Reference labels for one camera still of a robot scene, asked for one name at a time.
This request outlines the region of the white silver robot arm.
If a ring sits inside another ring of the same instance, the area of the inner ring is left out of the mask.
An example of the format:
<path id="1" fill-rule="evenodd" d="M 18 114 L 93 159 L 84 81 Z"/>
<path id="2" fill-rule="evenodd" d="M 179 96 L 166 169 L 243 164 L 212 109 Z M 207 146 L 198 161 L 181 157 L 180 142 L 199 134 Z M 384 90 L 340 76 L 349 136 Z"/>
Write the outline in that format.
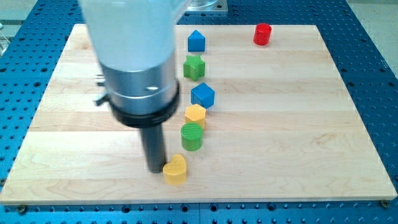
<path id="1" fill-rule="evenodd" d="M 114 117 L 149 128 L 179 103 L 175 25 L 189 0 L 79 0 Z"/>

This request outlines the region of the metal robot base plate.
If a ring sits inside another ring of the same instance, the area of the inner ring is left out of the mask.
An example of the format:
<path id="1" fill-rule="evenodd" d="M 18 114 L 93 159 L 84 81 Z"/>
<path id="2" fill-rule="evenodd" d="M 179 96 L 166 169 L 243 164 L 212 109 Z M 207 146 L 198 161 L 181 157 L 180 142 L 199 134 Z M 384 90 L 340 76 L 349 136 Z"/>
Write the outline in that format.
<path id="1" fill-rule="evenodd" d="M 188 14 L 220 14 L 228 13 L 227 0 L 192 0 L 185 11 Z"/>

